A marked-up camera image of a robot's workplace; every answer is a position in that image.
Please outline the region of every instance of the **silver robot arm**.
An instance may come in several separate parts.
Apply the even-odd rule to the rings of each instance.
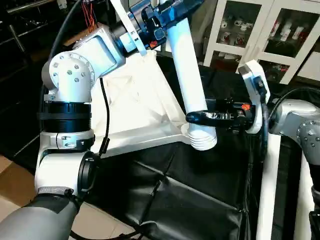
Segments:
[[[320,108],[303,100],[284,100],[270,123],[271,134],[288,136],[302,148],[313,181],[314,202],[320,203]]]

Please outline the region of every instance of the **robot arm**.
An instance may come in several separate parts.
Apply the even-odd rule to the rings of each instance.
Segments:
[[[157,7],[152,7],[150,0],[141,0],[129,13],[120,1],[111,2],[122,22],[111,28],[101,26],[77,42],[73,50],[54,56],[42,69],[49,93],[39,113],[43,132],[35,173],[37,196],[1,222],[0,240],[69,238],[100,160],[100,154],[90,151],[95,141],[90,103],[96,79],[124,65],[133,53],[144,55],[146,49],[165,43],[165,32],[204,0],[170,0]]]
[[[288,136],[302,148],[309,164],[316,206],[309,214],[312,239],[320,239],[320,109],[306,101],[284,100],[271,120],[270,133]]]

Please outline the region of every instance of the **black fabric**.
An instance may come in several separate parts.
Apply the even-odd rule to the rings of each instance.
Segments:
[[[158,63],[184,108],[172,60]],[[206,67],[200,72],[207,97],[250,102],[240,75]],[[262,169],[254,159],[256,139],[225,129],[217,135],[218,144],[208,151],[176,142],[104,159],[86,201],[143,227],[154,240],[252,239],[260,194],[260,175],[252,184],[252,173]]]

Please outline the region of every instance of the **black cable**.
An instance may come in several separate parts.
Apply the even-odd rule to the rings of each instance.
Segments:
[[[268,134],[269,134],[269,121],[268,121],[268,107],[266,101],[261,102],[262,109],[262,133],[261,133],[261,146],[260,146],[260,157],[264,161],[268,152]]]
[[[39,96],[39,109],[38,109],[38,113],[42,113],[43,112],[43,108],[44,108],[44,95],[46,94],[46,87],[44,84],[42,84],[41,86],[41,90],[40,90],[40,96]],[[43,121],[39,118],[39,131],[41,132],[43,130]]]
[[[99,150],[99,157],[101,157],[102,154],[105,154],[107,152],[107,148],[110,142],[110,139],[108,138],[109,127],[110,127],[110,109],[109,109],[108,99],[106,95],[104,79],[102,77],[100,77],[100,85],[101,85],[101,90],[102,90],[103,99],[104,99],[105,108],[106,108],[106,128],[105,128],[105,136],[102,140],[101,147]]]
[[[117,237],[113,237],[113,238],[99,239],[99,240],[129,240],[129,239],[131,239],[131,237],[134,237],[138,234],[139,234],[138,231],[134,231],[134,232],[126,234],[126,235],[121,235],[121,236],[117,236]],[[97,240],[97,239],[90,239],[90,238],[85,238],[85,237],[79,236],[78,234],[76,234],[72,230],[70,232],[70,237],[72,237],[76,240]]]
[[[137,238],[137,240],[142,240],[143,237],[144,237],[144,235],[140,234],[140,236]]]
[[[271,113],[270,113],[270,116],[269,116],[268,121],[270,122],[270,121],[272,120],[272,117],[275,115],[275,113],[276,113],[279,105],[280,105],[289,95],[291,95],[291,94],[293,94],[293,93],[296,93],[296,92],[304,92],[304,91],[310,91],[310,92],[314,92],[314,93],[320,94],[320,89],[317,89],[317,88],[315,88],[315,87],[309,87],[309,86],[306,86],[306,87],[298,87],[298,88],[294,88],[294,89],[288,91],[286,94],[284,94],[281,98],[279,98],[279,99],[276,101],[276,103],[275,103],[275,105],[274,105],[274,107],[273,107],[273,109],[272,109],[272,111],[271,111]]]
[[[267,89],[264,81],[261,77],[256,77],[254,79],[254,85],[260,95],[261,111],[262,111],[262,127],[261,127],[261,143],[259,157],[263,162],[267,156],[268,152],[268,134],[269,134],[269,118],[268,118],[268,107],[266,103]]]
[[[75,15],[76,9],[78,6],[80,6],[82,1],[83,0],[77,0],[76,3],[72,6],[68,15],[66,16],[62,26],[60,27],[58,34],[56,35],[56,38],[54,40],[54,43],[53,43],[53,46],[51,48],[51,52],[49,55],[49,60],[52,59],[57,54],[58,47],[63,40],[63,36],[64,36],[65,32],[67,31],[68,24],[69,24],[71,18]]]

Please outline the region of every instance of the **black band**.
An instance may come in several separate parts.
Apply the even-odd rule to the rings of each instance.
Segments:
[[[42,112],[38,114],[39,120],[77,120],[90,119],[92,114],[87,113],[48,113]]]

